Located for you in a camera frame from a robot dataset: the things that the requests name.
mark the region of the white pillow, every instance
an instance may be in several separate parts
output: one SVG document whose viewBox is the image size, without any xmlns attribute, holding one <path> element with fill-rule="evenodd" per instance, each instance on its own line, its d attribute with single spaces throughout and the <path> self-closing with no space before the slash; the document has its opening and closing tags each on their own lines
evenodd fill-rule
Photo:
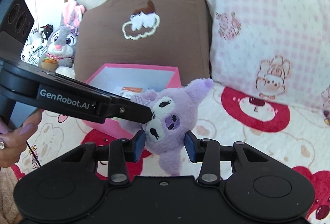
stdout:
<svg viewBox="0 0 330 224">
<path fill-rule="evenodd" d="M 330 0 L 207 0 L 212 79 L 283 104 L 330 107 Z"/>
</svg>

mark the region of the pillow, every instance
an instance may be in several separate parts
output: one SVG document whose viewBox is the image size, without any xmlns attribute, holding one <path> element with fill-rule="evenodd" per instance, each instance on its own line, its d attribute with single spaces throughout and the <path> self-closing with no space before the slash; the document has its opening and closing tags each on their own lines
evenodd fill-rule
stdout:
<svg viewBox="0 0 330 224">
<path fill-rule="evenodd" d="M 212 79 L 283 104 L 330 106 L 330 0 L 207 0 Z"/>
<path fill-rule="evenodd" d="M 105 63 L 175 66 L 183 85 L 209 78 L 209 18 L 205 0 L 108 0 L 80 23 L 76 78 Z"/>
</svg>

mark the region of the black handheld device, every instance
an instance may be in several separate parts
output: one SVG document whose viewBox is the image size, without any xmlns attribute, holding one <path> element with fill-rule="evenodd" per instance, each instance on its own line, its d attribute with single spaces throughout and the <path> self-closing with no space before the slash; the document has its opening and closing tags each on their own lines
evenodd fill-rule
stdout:
<svg viewBox="0 0 330 224">
<path fill-rule="evenodd" d="M 126 162 L 138 161 L 144 144 L 144 131 L 109 146 L 87 142 L 26 175 L 14 190 L 21 224 L 308 223 L 315 197 L 309 180 L 244 142 L 220 146 L 188 132 L 190 161 L 202 162 L 197 180 L 136 176 L 130 182 Z M 107 181 L 95 175 L 98 161 L 108 161 Z M 227 180 L 220 161 L 231 161 Z"/>
<path fill-rule="evenodd" d="M 36 108 L 98 123 L 151 119 L 148 107 L 21 61 L 33 24 L 24 0 L 0 0 L 0 117 L 9 127 L 20 127 Z"/>
</svg>

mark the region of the purple flower bow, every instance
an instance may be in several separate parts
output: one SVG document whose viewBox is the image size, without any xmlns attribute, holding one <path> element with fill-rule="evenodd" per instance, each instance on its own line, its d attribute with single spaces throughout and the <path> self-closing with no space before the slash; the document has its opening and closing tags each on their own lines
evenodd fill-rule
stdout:
<svg viewBox="0 0 330 224">
<path fill-rule="evenodd" d="M 78 28 L 77 27 L 74 27 L 72 25 L 66 25 L 66 26 L 71 29 L 72 35 L 74 35 L 75 37 L 79 35 L 79 32 L 78 32 Z"/>
</svg>

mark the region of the bed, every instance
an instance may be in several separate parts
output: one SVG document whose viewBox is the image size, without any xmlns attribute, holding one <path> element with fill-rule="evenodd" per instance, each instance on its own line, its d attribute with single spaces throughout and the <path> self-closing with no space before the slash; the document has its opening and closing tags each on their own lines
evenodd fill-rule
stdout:
<svg viewBox="0 0 330 224">
<path fill-rule="evenodd" d="M 77 0 L 87 10 L 106 0 Z M 256 100 L 249 95 L 215 83 L 198 111 L 192 130 L 198 138 L 218 140 L 222 145 L 243 141 L 308 177 L 316 190 L 316 203 L 308 213 L 312 224 L 330 224 L 330 127 L 321 110 L 286 106 Z M 38 132 L 29 140 L 41 164 L 77 145 L 94 141 L 107 145 L 113 138 L 86 126 L 81 120 L 45 111 Z M 182 175 L 197 176 L 200 164 L 192 164 L 182 151 Z M 133 175 L 165 175 L 158 157 L 145 151 L 141 160 L 129 164 Z M 13 166 L 17 178 L 37 169 L 29 151 Z M 221 163 L 222 178 L 231 175 L 229 163 Z M 106 177 L 107 164 L 100 163 L 98 176 Z"/>
</svg>

